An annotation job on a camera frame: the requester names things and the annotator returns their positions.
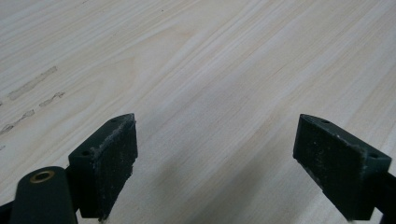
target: black plastic jaw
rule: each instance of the black plastic jaw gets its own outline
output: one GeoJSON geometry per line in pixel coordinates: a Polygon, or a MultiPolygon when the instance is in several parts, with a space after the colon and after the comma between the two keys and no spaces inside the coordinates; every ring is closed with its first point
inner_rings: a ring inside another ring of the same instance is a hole
{"type": "Polygon", "coordinates": [[[301,115],[293,157],[347,220],[369,220],[382,204],[391,157],[335,124],[301,115]]]}
{"type": "Polygon", "coordinates": [[[77,223],[106,219],[137,158],[134,114],[111,119],[69,155],[70,166],[46,167],[21,179],[15,202],[0,207],[0,223],[77,223]]]}

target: light wood board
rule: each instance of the light wood board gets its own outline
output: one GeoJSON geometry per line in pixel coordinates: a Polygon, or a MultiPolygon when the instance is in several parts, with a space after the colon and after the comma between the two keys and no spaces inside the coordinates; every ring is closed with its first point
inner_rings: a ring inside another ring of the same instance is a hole
{"type": "Polygon", "coordinates": [[[0,204],[133,112],[108,223],[347,223],[292,158],[297,122],[396,158],[395,24],[394,0],[1,1],[0,204]]]}

